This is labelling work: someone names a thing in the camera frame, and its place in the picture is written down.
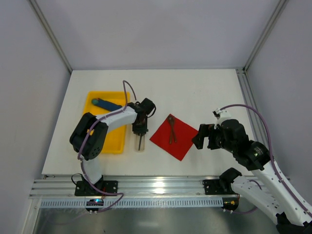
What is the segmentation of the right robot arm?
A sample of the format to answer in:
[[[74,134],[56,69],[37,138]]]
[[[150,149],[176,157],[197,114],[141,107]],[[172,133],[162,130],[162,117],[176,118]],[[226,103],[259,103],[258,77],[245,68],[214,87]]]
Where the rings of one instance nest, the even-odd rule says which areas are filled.
[[[245,197],[265,213],[280,234],[310,234],[312,207],[295,191],[276,162],[271,162],[269,150],[260,142],[250,140],[245,128],[236,119],[221,124],[201,124],[192,139],[197,149],[203,148],[208,138],[208,149],[224,149],[235,160],[256,176],[269,194],[251,184],[241,172],[229,168],[219,177],[219,185],[226,193]]]

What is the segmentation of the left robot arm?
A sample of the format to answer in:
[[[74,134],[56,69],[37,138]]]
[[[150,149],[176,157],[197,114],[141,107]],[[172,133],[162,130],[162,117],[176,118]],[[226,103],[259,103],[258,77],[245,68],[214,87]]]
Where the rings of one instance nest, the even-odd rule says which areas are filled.
[[[153,116],[155,111],[155,104],[145,98],[142,102],[130,102],[126,106],[104,115],[95,116],[85,113],[81,117],[69,142],[78,154],[84,187],[94,191],[95,194],[121,195],[121,193],[106,192],[99,187],[103,185],[103,175],[98,155],[103,148],[107,134],[129,124],[132,125],[132,132],[136,135],[135,150],[137,152],[144,151],[148,118]]]

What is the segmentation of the red paper napkin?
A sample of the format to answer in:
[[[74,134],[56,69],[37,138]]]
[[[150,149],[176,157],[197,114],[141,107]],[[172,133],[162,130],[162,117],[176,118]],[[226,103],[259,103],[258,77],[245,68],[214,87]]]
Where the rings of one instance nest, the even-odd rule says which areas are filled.
[[[193,145],[192,138],[197,133],[198,130],[169,114],[151,136],[150,141],[177,160],[182,161]]]

